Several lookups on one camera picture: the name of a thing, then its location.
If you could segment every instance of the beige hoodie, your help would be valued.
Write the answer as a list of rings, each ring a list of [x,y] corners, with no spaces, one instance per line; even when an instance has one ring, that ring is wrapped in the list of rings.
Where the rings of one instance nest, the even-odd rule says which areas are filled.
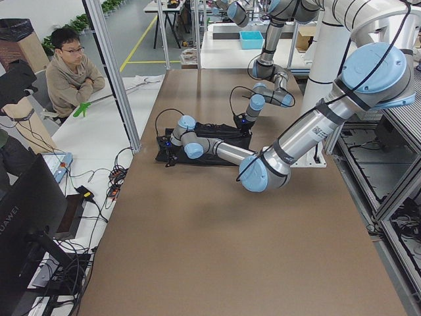
[[[86,55],[82,57],[78,73],[74,74],[61,57],[55,54],[45,75],[48,94],[59,117],[68,117],[80,103],[88,101],[93,92],[105,86],[101,73]],[[93,85],[84,83],[86,78],[90,78]]]

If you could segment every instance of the glasses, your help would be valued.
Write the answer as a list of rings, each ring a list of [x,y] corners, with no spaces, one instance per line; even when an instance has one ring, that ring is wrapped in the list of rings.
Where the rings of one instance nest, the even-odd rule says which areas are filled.
[[[80,53],[83,53],[84,52],[84,48],[85,47],[80,47],[80,48],[78,48],[78,49],[71,49],[70,51],[67,51],[67,50],[65,50],[65,49],[61,49],[62,51],[67,51],[67,52],[69,52],[70,54],[72,54],[72,55],[76,55],[76,54],[80,54]]]

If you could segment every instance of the white wall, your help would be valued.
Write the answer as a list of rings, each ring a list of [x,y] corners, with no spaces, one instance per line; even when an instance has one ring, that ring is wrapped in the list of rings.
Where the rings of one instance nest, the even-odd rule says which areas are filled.
[[[0,18],[29,18],[41,41],[51,35],[54,25],[63,26],[82,13],[82,0],[0,1]]]

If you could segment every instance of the brown table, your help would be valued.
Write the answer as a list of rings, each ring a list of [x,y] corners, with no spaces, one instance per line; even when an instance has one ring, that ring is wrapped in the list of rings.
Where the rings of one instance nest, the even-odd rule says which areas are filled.
[[[236,167],[154,161],[161,110],[232,125],[231,89],[254,83],[244,70],[167,73],[80,315],[406,315],[329,157],[327,168],[293,169],[285,188],[259,194],[235,182]],[[288,88],[301,104],[293,80]],[[247,106],[240,92],[237,113]],[[251,148],[271,144],[296,119],[298,105],[266,105]],[[160,133],[178,118],[163,114]]]

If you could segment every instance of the black cloth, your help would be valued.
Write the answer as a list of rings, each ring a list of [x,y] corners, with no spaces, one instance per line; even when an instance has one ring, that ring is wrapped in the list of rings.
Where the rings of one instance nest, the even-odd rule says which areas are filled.
[[[19,176],[35,159],[16,138],[9,135],[6,144],[0,148],[0,198],[11,188],[7,173]]]

